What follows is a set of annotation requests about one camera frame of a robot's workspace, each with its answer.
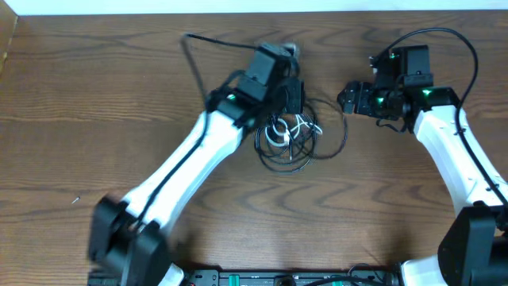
wooden table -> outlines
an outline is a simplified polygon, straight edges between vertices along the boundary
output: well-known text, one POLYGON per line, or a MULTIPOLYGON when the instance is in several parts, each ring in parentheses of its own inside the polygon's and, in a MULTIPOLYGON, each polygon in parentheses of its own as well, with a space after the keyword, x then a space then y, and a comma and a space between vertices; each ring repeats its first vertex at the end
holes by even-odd
MULTIPOLYGON (((0 284, 86 283, 94 205, 154 172, 202 110, 182 33, 295 41, 309 95, 333 100, 349 80, 373 80, 368 56, 432 26, 458 29, 478 50, 465 109, 506 178, 508 12, 21 17, 0 82, 0 284)), ((464 91, 472 61, 460 41, 434 33, 405 44, 429 44, 435 83, 464 91)), ((208 88, 252 55, 193 46, 208 88)), ((332 132, 338 123, 328 115, 332 132)), ((187 205, 171 238, 176 259, 343 269, 435 253, 454 214, 429 154, 413 135, 348 120, 345 151, 293 176, 265 169, 245 139, 187 205)))

tangled black wire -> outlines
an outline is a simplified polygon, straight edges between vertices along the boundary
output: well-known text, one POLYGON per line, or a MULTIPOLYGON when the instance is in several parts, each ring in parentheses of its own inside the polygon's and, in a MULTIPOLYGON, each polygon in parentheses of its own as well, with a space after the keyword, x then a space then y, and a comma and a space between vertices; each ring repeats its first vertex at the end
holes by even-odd
POLYGON ((306 100, 304 112, 295 115, 295 120, 288 122, 289 114, 272 114, 267 124, 256 130, 254 149, 261 163, 269 170, 277 173, 293 173, 304 169, 313 159, 324 160, 335 157, 345 147, 348 140, 348 123, 338 104, 324 99, 310 98, 306 100), (330 154, 320 155, 316 145, 320 138, 318 115, 315 103, 323 103, 334 109, 342 117, 344 135, 341 143, 330 154))

wooden tabletop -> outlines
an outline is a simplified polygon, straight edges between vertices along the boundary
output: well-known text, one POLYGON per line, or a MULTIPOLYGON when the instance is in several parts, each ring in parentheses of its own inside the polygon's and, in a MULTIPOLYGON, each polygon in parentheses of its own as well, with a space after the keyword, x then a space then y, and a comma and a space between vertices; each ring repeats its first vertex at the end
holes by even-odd
MULTIPOLYGON (((373 80, 369 56, 432 26, 459 30, 478 51, 465 109, 507 178, 508 12, 21 17, 0 82, 0 284, 86 283, 94 205, 154 172, 203 109, 182 33, 294 41, 308 94, 334 100, 349 80, 373 80)), ((436 85, 464 91, 472 60, 460 41, 433 33, 405 44, 429 44, 436 85)), ((209 89, 252 55, 193 46, 209 89)), ((319 111, 326 140, 340 123, 319 111)), ((344 269, 436 253, 454 214, 423 145, 371 118, 348 122, 342 154, 292 176, 265 169, 247 137, 185 208, 171 238, 176 259, 224 269, 344 269)))

white wall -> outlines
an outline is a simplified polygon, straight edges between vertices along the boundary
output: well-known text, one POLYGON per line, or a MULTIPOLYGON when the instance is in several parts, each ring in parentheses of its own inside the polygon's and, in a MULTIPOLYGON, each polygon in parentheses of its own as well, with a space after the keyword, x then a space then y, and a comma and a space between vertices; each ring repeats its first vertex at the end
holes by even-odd
POLYGON ((6 0, 18 15, 508 9, 508 0, 6 0))

